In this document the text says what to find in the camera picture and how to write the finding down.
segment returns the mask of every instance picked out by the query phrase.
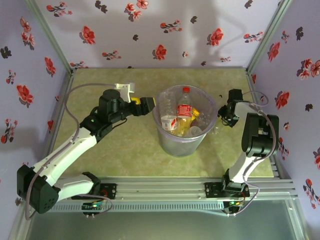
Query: wall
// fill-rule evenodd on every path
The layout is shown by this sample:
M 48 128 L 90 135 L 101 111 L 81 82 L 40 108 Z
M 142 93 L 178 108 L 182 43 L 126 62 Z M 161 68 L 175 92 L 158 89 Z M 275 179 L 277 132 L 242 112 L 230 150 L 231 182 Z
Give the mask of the wall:
M 293 1 L 253 71 L 280 119 L 278 156 L 294 181 L 313 239 L 320 235 L 320 1 Z
M 34 1 L 72 67 L 210 68 L 247 67 L 280 0 Z
M 22 0 L 0 5 L 0 240 L 6 240 L 20 204 L 17 170 L 43 157 L 66 70 Z

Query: white bracket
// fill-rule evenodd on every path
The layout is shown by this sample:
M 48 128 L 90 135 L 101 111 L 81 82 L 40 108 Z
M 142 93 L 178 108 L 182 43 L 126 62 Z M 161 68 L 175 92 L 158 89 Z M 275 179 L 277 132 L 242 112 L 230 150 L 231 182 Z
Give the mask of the white bracket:
M 121 98 L 125 102 L 130 103 L 131 102 L 130 93 L 134 93 L 135 92 L 135 84 L 133 82 L 125 83 L 125 84 L 116 83 L 114 89 L 120 90 Z

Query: red flower print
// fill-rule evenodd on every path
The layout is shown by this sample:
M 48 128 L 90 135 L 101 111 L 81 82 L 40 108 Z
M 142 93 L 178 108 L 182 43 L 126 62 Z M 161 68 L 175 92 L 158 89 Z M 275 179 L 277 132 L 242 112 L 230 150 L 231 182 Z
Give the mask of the red flower print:
M 23 102 L 25 102 L 26 104 L 29 104 L 29 105 L 33 103 L 34 96 L 30 95 L 30 91 L 26 85 L 23 85 L 23 86 L 17 85 L 16 89 L 18 91 L 18 95 L 19 95 L 20 99 Z
M 319 156 L 315 156 L 315 161 L 314 161 L 314 163 L 317 164 L 318 169 L 320 170 L 320 155 L 319 155 Z
M 280 48 L 280 42 L 277 42 L 276 44 L 272 44 L 270 47 L 270 51 L 268 52 L 269 61 L 271 62 L 279 53 Z
M 309 76 L 310 76 L 310 73 L 308 72 L 308 70 L 304 70 L 304 71 L 300 74 L 301 80 L 307 80 Z
M 26 33 L 31 31 L 31 27 L 29 25 L 29 22 L 27 22 L 23 17 L 20 18 L 20 24 Z
M 47 56 L 44 58 L 44 61 L 45 61 L 46 71 L 48 72 L 48 74 L 51 75 L 51 77 L 53 77 L 53 75 L 56 73 L 56 68 L 54 67 L 54 63 L 51 61 L 51 58 Z
M 253 84 L 256 84 L 256 78 L 257 78 L 257 75 L 256 75 L 256 74 L 252 76 Z
M 153 59 L 164 60 L 165 55 L 167 54 L 167 49 L 160 44 L 155 50 L 153 50 L 152 54 L 154 56 Z
M 29 43 L 34 46 L 35 45 L 35 37 L 30 33 L 29 35 Z
M 106 57 L 106 60 L 121 59 L 121 56 L 118 56 L 118 51 L 117 50 L 114 50 L 111 53 L 103 52 L 102 56 Z
M 311 181 L 309 178 L 306 180 L 306 183 L 307 183 L 309 186 L 312 186 L 312 181 Z
M 28 41 L 28 35 L 25 32 L 21 33 L 21 37 L 22 37 L 22 41 L 24 42 Z
M 176 32 L 181 32 L 182 31 L 182 28 L 178 27 L 178 25 L 181 24 L 181 22 L 179 20 L 175 20 L 174 23 L 170 24 L 166 24 L 165 22 L 161 23 L 160 24 L 160 28 L 164 29 L 164 33 L 167 34 L 167 33 L 172 33 L 173 31 L 176 31 Z
M 140 9 L 147 9 L 148 2 L 145 0 L 137 0 L 136 6 Z
M 312 61 L 311 61 L 310 58 L 308 58 L 308 59 L 306 59 L 306 60 L 304 61 L 304 67 L 305 67 L 306 69 L 308 69 L 311 64 L 312 64 Z
M 133 18 L 134 18 L 134 19 L 138 19 L 139 16 L 142 16 L 141 11 L 134 11 L 134 12 L 133 12 Z
M 95 42 L 95 33 L 93 31 L 91 31 L 91 29 L 87 26 L 83 26 L 83 29 L 82 29 L 82 37 L 84 38 L 84 43 L 87 43 L 87 44 L 96 44 Z
M 310 68 L 311 76 L 314 78 L 320 74 L 320 60 L 316 61 Z
M 52 127 L 54 125 L 54 121 L 50 120 L 50 121 L 47 122 L 47 124 L 48 124 L 49 133 L 51 133 Z
M 281 107 L 284 107 L 285 105 L 287 105 L 289 97 L 290 97 L 290 93 L 289 92 L 280 91 L 278 93 L 278 96 L 275 98 L 276 108 L 279 110 Z
M 221 28 L 217 28 L 212 34 L 208 36 L 209 45 L 212 46 L 219 46 L 219 41 L 222 40 L 224 37 L 224 33 L 222 32 Z
M 135 10 L 134 4 L 133 3 L 128 3 L 125 7 L 129 12 L 132 12 Z

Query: black leaf print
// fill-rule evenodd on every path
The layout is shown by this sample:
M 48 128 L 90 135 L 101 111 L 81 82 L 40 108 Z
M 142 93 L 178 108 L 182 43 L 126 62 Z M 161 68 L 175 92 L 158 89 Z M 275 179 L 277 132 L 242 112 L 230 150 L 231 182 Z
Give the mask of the black leaf print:
M 7 59 L 8 57 L 12 56 L 11 51 L 8 49 L 7 46 L 5 46 L 4 48 L 1 48 L 0 53 L 4 59 Z
M 296 76 L 297 77 L 299 77 L 300 74 L 302 74 L 304 72 L 305 62 L 306 62 L 306 60 L 302 61 L 301 62 L 301 68 L 298 71 L 296 71 Z
M 137 41 L 137 40 L 139 39 L 139 38 L 138 38 L 138 35 L 135 34 L 132 39 L 135 40 L 135 41 Z
M 253 3 L 253 0 L 249 0 L 249 1 L 247 1 L 246 3 L 245 3 L 245 5 L 244 5 L 244 7 L 246 8 L 246 9 L 248 9 L 249 7 L 251 7 L 251 4 Z
M 15 203 L 16 206 L 19 206 L 19 205 L 21 204 L 21 202 L 22 202 L 22 199 L 21 199 L 21 198 L 18 198 L 18 197 L 17 197 L 17 198 L 15 199 L 15 201 L 14 201 L 14 203 Z
M 101 10 L 101 12 L 103 12 L 103 13 L 107 13 L 107 6 L 106 5 L 100 5 L 101 4 L 101 1 L 99 1 L 99 0 L 97 0 L 97 1 L 95 1 L 95 4 L 94 4 L 94 6 L 97 8 L 97 9 L 100 9 Z
M 296 35 L 296 40 L 300 41 L 301 38 L 304 36 L 304 32 L 303 32 L 303 27 L 299 27 L 296 31 L 295 31 L 295 35 Z
M 311 109 L 314 109 L 314 106 L 312 104 L 305 105 L 305 110 L 310 112 Z
M 128 19 L 133 22 L 134 21 L 134 15 L 130 13 L 130 16 L 128 17 Z
M 193 16 L 190 20 L 190 22 L 193 24 L 195 24 L 196 21 L 197 21 L 197 16 Z

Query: clear plastic container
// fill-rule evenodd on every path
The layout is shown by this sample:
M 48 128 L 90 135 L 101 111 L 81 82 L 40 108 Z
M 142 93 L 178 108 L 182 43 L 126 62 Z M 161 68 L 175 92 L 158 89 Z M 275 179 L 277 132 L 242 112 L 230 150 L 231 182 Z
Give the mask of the clear plastic container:
M 183 87 L 186 87 L 186 85 L 172 86 L 164 90 L 164 92 L 174 92 L 175 98 L 180 99 L 183 94 Z M 152 111 L 158 132 L 159 143 L 166 153 L 175 157 L 184 157 L 194 153 L 206 134 L 214 127 L 218 117 L 218 108 L 214 99 L 209 94 L 194 86 L 187 87 L 190 88 L 190 97 L 193 106 L 199 112 L 206 113 L 207 118 L 211 120 L 199 135 L 193 137 L 179 137 L 166 132 L 162 128 L 160 119 L 160 110 L 158 106 L 159 96 L 156 98 L 156 106 Z

